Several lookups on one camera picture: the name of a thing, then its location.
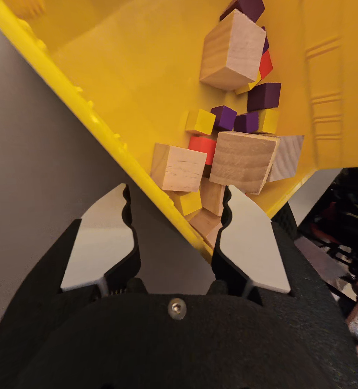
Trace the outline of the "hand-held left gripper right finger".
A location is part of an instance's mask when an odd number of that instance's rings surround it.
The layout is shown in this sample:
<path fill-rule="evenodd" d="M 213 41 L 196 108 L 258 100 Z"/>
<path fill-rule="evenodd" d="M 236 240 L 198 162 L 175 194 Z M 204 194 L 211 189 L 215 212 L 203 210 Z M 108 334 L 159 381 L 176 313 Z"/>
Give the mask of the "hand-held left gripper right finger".
<path fill-rule="evenodd" d="M 255 287 L 290 293 L 271 219 L 234 185 L 225 188 L 221 224 L 211 266 L 228 294 L 247 297 Z"/>

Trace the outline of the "pile of wooden coloured cubes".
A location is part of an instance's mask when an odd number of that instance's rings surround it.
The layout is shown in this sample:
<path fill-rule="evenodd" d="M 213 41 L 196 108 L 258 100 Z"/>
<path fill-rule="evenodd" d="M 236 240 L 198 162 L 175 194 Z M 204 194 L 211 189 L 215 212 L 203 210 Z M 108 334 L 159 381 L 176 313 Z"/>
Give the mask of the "pile of wooden coloured cubes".
<path fill-rule="evenodd" d="M 240 88 L 256 80 L 261 66 L 266 33 L 249 17 L 249 11 L 227 7 L 227 16 L 217 21 L 221 1 L 151 1 L 148 50 L 157 77 L 152 86 L 157 92 L 151 121 L 154 132 L 148 136 L 149 167 L 155 143 L 184 146 L 187 113 L 232 103 L 240 113 L 248 111 L 248 98 L 237 95 Z M 281 82 L 282 119 L 278 135 L 307 135 L 298 178 L 282 184 L 283 196 L 298 182 L 305 182 L 313 170 L 311 130 L 308 129 L 308 104 L 301 28 L 298 27 L 298 1 L 266 1 L 267 31 L 271 34 L 272 58 L 276 70 L 270 82 Z"/>

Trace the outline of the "yellow plastic box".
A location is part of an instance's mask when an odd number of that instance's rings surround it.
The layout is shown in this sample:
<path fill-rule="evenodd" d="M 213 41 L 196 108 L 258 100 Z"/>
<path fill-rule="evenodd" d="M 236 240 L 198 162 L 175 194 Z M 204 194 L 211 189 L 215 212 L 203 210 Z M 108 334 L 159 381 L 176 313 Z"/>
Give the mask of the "yellow plastic box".
<path fill-rule="evenodd" d="M 246 95 L 199 82 L 205 36 L 230 1 L 45 1 L 0 30 L 90 133 L 207 260 L 211 248 L 149 177 L 156 142 L 184 147 L 188 111 Z M 305 135 L 297 175 L 251 198 L 273 217 L 319 169 L 358 167 L 358 1 L 264 1 L 280 82 L 278 133 Z"/>

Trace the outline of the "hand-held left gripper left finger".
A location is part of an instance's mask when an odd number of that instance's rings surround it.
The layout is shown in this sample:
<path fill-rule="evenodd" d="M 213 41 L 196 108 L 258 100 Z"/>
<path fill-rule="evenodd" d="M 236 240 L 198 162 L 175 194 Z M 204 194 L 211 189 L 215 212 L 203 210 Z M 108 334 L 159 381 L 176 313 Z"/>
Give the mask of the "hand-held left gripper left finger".
<path fill-rule="evenodd" d="M 132 223 L 129 186 L 121 183 L 81 217 L 61 291 L 95 285 L 102 296 L 123 293 L 141 268 Z"/>

